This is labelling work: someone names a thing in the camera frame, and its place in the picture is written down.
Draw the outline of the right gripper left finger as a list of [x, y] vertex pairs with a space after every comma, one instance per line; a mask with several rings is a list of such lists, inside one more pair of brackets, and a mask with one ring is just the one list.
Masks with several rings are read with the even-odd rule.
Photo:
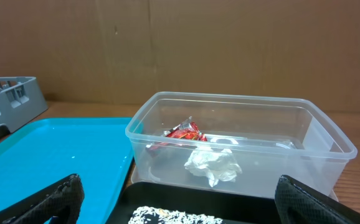
[[0, 211], [0, 224], [74, 224], [85, 192], [78, 174], [54, 184]]

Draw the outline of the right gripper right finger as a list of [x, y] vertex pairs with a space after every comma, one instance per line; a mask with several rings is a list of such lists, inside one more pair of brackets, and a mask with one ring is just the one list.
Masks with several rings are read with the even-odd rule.
[[289, 175], [278, 180], [275, 205], [282, 223], [360, 224], [360, 213]]

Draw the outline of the white rice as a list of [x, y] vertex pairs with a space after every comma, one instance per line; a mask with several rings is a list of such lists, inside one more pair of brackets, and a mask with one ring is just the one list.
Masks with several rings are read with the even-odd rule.
[[132, 214], [128, 224], [223, 224], [224, 220], [205, 214], [188, 214], [177, 210], [166, 210], [142, 206]]

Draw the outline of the white tissue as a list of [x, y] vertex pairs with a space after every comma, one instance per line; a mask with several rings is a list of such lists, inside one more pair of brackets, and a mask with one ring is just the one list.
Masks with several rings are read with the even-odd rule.
[[220, 152], [211, 147], [197, 147], [184, 164], [192, 175], [206, 177], [210, 187], [219, 182], [235, 182], [242, 169], [230, 149]]

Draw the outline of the red snack wrapper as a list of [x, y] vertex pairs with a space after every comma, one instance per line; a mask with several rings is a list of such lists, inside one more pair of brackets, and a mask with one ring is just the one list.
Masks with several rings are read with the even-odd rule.
[[206, 135], [199, 130], [197, 124], [192, 120], [192, 116], [172, 129], [164, 131], [161, 137], [207, 141]]

